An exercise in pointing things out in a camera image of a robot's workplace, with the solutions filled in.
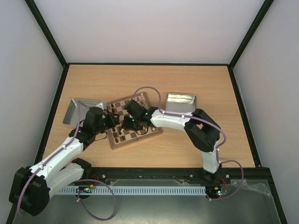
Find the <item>dark chess pieces group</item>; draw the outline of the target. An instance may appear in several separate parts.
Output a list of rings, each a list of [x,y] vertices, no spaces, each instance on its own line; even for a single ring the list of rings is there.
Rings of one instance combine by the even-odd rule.
[[[107,108],[110,112],[119,114],[119,123],[114,128],[109,129],[107,132],[110,146],[113,149],[116,148],[116,146],[119,146],[120,143],[124,142],[121,140],[121,136],[124,136],[124,133],[121,129],[124,120],[124,111],[121,102],[110,103]]]

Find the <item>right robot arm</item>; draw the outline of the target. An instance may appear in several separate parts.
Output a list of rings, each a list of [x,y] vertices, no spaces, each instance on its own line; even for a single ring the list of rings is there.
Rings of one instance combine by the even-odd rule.
[[[221,128],[202,110],[178,113],[161,110],[157,107],[145,107],[130,100],[124,110],[128,115],[124,117],[123,129],[138,131],[142,128],[166,127],[183,131],[192,144],[201,151],[204,178],[213,183],[220,177],[218,151]]]

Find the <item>gold metal tin tray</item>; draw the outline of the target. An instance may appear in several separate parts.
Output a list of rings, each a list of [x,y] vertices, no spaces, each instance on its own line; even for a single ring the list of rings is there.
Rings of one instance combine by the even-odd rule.
[[[168,93],[166,96],[166,111],[193,112],[197,109],[197,97],[185,93]]]

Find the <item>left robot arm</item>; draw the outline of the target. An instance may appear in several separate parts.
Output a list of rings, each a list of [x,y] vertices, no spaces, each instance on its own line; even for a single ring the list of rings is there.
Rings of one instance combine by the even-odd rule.
[[[117,124],[117,113],[91,107],[54,152],[29,168],[18,169],[9,194],[17,213],[40,214],[58,191],[88,175],[91,164],[75,157],[94,143],[98,134]]]

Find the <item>white pieces on board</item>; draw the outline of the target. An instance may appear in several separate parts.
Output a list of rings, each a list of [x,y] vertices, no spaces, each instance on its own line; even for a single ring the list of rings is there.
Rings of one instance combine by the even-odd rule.
[[[141,103],[141,106],[143,106],[145,108],[144,115],[142,116],[143,124],[147,127],[151,127],[151,128],[154,127],[154,125],[150,121],[149,115],[148,114],[146,115],[146,113],[148,113],[148,110],[151,108],[151,102],[150,102],[149,97],[146,92],[141,93],[140,103]]]

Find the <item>wooden chess board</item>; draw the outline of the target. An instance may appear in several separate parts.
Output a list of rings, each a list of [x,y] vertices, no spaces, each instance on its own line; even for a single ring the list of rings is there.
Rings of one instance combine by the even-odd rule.
[[[131,99],[131,96],[127,96],[124,98],[120,98],[114,101],[110,101],[107,103],[107,106],[110,103],[117,103],[117,102],[121,102],[121,105],[123,106],[123,111],[124,111],[124,115],[128,115],[127,111],[124,109],[125,104],[127,104],[129,102],[129,100]],[[111,148],[112,150],[115,150],[117,148],[120,147],[124,147],[133,143],[136,143],[138,141],[142,141],[151,137],[155,137],[158,136],[160,134],[163,133],[162,128],[160,127],[149,127],[149,128],[143,128],[141,131],[130,131],[130,130],[124,130],[122,129],[124,136],[121,136],[121,140],[124,141],[122,143],[119,144],[119,146],[116,146],[116,148]]]

